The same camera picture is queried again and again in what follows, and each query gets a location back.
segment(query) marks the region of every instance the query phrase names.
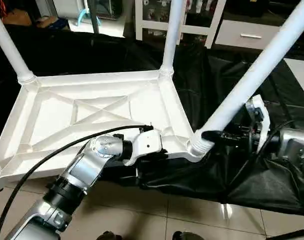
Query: tiled floor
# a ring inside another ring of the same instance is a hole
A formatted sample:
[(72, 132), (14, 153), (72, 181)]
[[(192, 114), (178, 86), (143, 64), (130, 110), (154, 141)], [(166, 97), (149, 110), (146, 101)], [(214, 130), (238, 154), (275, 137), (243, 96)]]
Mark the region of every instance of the tiled floor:
[[(30, 180), (17, 196), (0, 239), (32, 203), (43, 196), (51, 178)], [(0, 213), (15, 184), (0, 192)], [(189, 231), (206, 240), (264, 240), (304, 228), (304, 217), (231, 205), (224, 220), (221, 205), (199, 199), (165, 195), (153, 190), (98, 182), (73, 215), (62, 240), (95, 240), (113, 231), (125, 240), (171, 240), (175, 231)]]

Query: black cloth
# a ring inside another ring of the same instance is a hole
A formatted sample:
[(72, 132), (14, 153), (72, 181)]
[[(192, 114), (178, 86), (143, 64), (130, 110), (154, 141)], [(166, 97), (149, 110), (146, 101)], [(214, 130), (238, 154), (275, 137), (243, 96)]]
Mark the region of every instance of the black cloth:
[[(7, 26), (28, 67), (37, 76), (156, 70), (162, 49), (129, 39)], [(182, 44), (174, 60), (174, 84), (193, 130), (200, 128), (257, 56), (207, 50)], [(0, 50), (0, 133), (19, 91), (15, 73)], [(272, 126), (304, 117), (304, 91), (284, 61), (258, 89)], [(233, 122), (244, 117), (241, 110)], [(304, 124), (294, 127), (304, 128)], [(215, 145), (198, 163), (185, 159), (142, 159), (124, 167), (112, 162), (102, 179), (164, 193), (221, 203), (304, 215), (304, 176), (283, 159), (269, 156), (256, 162), (249, 175), (231, 184), (249, 159), (244, 149)]]

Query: white tube leg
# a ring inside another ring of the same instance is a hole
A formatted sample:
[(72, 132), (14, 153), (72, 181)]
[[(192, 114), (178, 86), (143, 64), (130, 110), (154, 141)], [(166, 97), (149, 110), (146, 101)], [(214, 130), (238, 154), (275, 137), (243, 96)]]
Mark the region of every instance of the white tube leg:
[(212, 148), (214, 145), (212, 142), (201, 138), (202, 132), (210, 130), (222, 131), (283, 59), (303, 31), (304, 0), (298, 4), (281, 27), (279, 33), (259, 55), (205, 125), (194, 133), (187, 144), (189, 153), (200, 156), (206, 154)]
[(20, 84), (30, 83), (34, 80), (34, 74), (27, 68), (23, 58), (14, 45), (0, 19), (0, 46), (17, 74)]
[(163, 72), (173, 72), (173, 59), (175, 54), (176, 41), (178, 39), (178, 32), (181, 24), (183, 7), (184, 0), (171, 1), (170, 18), (166, 35), (163, 64), (161, 66), (161, 71)]

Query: shelf drawer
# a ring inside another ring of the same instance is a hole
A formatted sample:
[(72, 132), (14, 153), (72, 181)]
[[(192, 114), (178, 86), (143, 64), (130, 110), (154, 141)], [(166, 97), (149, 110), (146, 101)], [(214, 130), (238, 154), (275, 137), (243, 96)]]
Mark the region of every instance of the shelf drawer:
[(279, 29), (279, 26), (223, 20), (215, 43), (242, 48), (264, 49)]

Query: silver robotic arm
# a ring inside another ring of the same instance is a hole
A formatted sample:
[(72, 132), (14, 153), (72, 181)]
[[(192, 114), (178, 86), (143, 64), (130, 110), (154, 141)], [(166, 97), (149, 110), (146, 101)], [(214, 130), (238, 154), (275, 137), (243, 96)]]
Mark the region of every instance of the silver robotic arm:
[(112, 159), (132, 165), (139, 157), (162, 149), (158, 131), (139, 134), (133, 142), (119, 136), (92, 138), (66, 170), (49, 187), (7, 235), (6, 240), (58, 240), (72, 214)]

